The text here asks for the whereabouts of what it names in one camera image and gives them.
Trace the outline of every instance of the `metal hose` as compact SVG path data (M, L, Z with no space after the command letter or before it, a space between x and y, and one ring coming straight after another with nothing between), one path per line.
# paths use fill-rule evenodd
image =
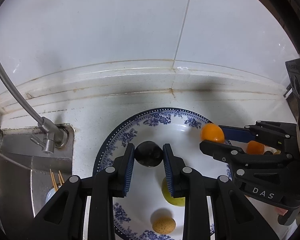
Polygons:
M43 123L42 117L28 104L28 102L19 93L17 88L14 86L14 84L8 77L7 73L4 71L1 63L0 63L0 79L2 83L6 86L8 91L12 94L12 96L28 112L28 114L31 115L33 119L35 119L39 124L42 124Z

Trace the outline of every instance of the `blue floral pattern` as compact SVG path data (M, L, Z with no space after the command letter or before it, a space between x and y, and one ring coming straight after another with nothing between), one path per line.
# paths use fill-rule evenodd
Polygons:
M145 230L140 236L140 240L174 240L168 235L157 235L154 231Z
M111 160L110 158L106 159L106 164L104 165L104 168L112 166L113 165L113 160Z
M137 235L137 233L133 233L132 230L130 229L130 227L128 227L127 229L123 230L123 232L125 233L125 235L127 237L134 237Z
M118 202L113 205L114 217L122 224L124 221L129 222L131 218L128 217L124 209Z
M178 116L178 117L181 117L181 119L183 119L183 117L182 117L182 112L181 112L180 110L174 111L173 116L174 116L174 117Z
M123 147L126 147L127 144L137 136L138 131L136 131L134 128L131 128L128 132L124 132L119 136L119 141L122 141L121 145Z
M230 168L229 168L229 164L227 164L227 176L229 179L232 180L232 176L231 176L231 171L230 171Z
M137 125L137 126L140 126L139 122L141 122L142 119L143 119L143 118L136 118L136 119L135 119L135 122L136 122L136 125Z
M147 119L143 121L143 124L149 126L157 126L159 123L168 124L171 123L171 114L168 112L160 112L148 115Z
M210 236L214 234L214 224L210 225Z
M118 147L117 146L114 146L114 145L109 145L107 148L106 148L106 153L105 155L108 156L108 155L111 155L112 156L112 152L117 149Z
M195 127L201 129L201 124L200 122L196 121L196 119L192 117L188 117L187 120L185 120L185 124L189 124L190 127Z

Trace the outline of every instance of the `stainless steel sink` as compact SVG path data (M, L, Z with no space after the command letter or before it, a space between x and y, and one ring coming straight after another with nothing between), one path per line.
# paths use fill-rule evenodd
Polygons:
M74 131L70 125L62 128L69 133L68 143L50 155L29 139L30 134L43 139L38 128L4 131L0 145L0 226L9 239L17 239L44 206L52 188L50 169L60 170L65 180L72 174Z

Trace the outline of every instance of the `small orange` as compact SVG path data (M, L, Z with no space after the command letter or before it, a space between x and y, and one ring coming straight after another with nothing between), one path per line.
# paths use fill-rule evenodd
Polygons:
M265 145L256 141L249 141L247 146L247 154L263 154Z
M222 129L214 123L207 123L200 132L201 140L224 143L225 135Z

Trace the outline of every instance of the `green apple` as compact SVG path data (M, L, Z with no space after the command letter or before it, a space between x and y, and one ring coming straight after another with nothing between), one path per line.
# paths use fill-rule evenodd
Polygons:
M168 201L171 205L178 206L178 207L184 207L186 205L186 198L179 197L179 198L173 198L170 195L170 192L168 190L167 185L167 178L164 178L161 184L161 191L162 195L165 198L166 201Z

